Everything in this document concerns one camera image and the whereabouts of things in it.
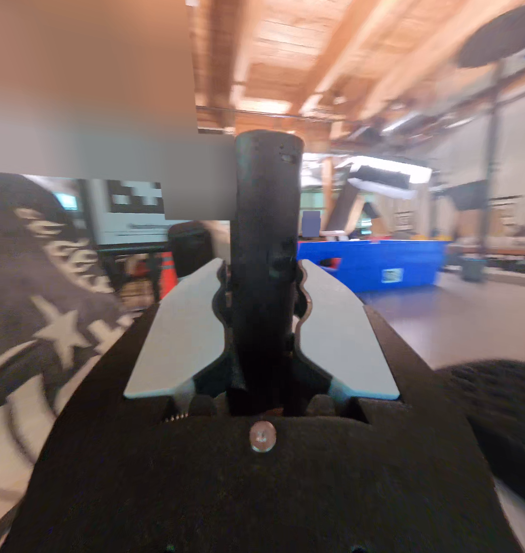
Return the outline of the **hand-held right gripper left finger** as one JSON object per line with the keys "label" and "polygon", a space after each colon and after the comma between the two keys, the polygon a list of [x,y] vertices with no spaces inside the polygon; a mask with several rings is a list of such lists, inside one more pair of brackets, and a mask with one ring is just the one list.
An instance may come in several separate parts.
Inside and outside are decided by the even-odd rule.
{"label": "hand-held right gripper left finger", "polygon": [[191,273],[161,301],[124,390],[126,399],[171,397],[187,409],[194,377],[225,351],[225,327],[213,310],[220,289],[215,258]]}

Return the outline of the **orange traffic cone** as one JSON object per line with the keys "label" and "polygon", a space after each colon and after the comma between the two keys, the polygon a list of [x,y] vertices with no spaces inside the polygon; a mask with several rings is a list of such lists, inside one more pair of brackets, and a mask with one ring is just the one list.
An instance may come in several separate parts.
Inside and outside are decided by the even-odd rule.
{"label": "orange traffic cone", "polygon": [[178,284],[174,258],[171,252],[160,254],[159,295],[162,300]]}

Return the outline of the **black foam pad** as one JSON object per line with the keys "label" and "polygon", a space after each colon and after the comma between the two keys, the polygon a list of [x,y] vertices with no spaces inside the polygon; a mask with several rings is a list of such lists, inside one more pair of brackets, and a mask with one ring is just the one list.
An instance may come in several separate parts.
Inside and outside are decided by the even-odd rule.
{"label": "black foam pad", "polygon": [[525,500],[525,362],[488,359],[435,371],[492,473]]}

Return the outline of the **studio light panel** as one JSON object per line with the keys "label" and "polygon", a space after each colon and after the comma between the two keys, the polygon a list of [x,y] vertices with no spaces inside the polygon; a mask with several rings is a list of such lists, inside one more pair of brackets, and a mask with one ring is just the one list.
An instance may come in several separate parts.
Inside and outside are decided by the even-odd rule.
{"label": "studio light panel", "polygon": [[433,172],[424,165],[372,156],[352,156],[336,168],[346,169],[348,183],[357,189],[400,200],[415,198]]}

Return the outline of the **black panel with pale edge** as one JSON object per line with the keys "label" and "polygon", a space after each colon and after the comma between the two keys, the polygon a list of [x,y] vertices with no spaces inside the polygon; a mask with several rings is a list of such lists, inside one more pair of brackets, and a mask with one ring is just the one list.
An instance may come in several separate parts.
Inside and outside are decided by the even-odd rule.
{"label": "black panel with pale edge", "polygon": [[333,209],[323,227],[324,233],[343,233],[349,236],[354,232],[365,203],[364,194],[350,182],[346,182],[336,198]]}

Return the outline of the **black framed marker sign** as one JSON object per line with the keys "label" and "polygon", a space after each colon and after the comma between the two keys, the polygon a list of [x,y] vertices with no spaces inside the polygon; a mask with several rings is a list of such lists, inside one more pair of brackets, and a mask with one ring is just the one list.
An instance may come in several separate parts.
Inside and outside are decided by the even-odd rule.
{"label": "black framed marker sign", "polygon": [[86,228],[103,255],[146,254],[154,299],[160,299],[161,253],[168,231],[188,219],[167,219],[160,183],[78,179]]}

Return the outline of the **black remote control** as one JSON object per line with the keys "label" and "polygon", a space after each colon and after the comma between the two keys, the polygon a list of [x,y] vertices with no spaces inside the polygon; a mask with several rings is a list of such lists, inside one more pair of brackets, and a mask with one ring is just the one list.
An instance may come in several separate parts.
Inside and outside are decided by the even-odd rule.
{"label": "black remote control", "polygon": [[296,135],[252,130],[236,137],[237,209],[231,220],[231,333],[242,389],[234,415],[284,403],[296,295],[300,170]]}

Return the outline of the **black disc floor stand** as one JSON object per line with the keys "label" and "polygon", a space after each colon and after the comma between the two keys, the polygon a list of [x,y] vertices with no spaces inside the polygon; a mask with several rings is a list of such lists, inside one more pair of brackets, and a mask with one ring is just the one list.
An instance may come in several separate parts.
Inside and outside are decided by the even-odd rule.
{"label": "black disc floor stand", "polygon": [[486,131],[486,176],[481,204],[479,245],[475,257],[484,258],[491,207],[489,197],[494,181],[495,160],[499,134],[499,102],[503,86],[506,59],[525,49],[525,5],[512,9],[483,25],[466,40],[457,58],[461,69],[476,69],[493,64],[491,85],[486,90],[489,123]]}

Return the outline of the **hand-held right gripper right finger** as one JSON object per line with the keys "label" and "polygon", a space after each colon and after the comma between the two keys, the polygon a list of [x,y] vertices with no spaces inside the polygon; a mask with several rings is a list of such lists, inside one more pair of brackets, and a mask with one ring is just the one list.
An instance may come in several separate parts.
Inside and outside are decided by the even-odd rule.
{"label": "hand-held right gripper right finger", "polygon": [[296,351],[329,382],[334,400],[397,400],[400,392],[363,302],[310,260],[298,263],[307,309],[296,327]]}

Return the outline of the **blue plastic storage bin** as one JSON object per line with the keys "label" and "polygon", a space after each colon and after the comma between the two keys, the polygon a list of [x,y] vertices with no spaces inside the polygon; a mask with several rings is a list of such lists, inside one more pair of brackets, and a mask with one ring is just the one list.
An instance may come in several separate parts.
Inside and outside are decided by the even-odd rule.
{"label": "blue plastic storage bin", "polygon": [[443,266],[446,243],[436,240],[300,242],[310,260],[354,293],[429,287]]}

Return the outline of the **small black device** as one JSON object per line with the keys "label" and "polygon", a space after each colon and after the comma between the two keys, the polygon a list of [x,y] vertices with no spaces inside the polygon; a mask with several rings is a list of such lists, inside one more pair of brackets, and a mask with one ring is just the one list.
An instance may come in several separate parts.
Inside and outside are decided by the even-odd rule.
{"label": "small black device", "polygon": [[483,257],[461,257],[460,278],[469,283],[483,283],[487,277],[487,259]]}

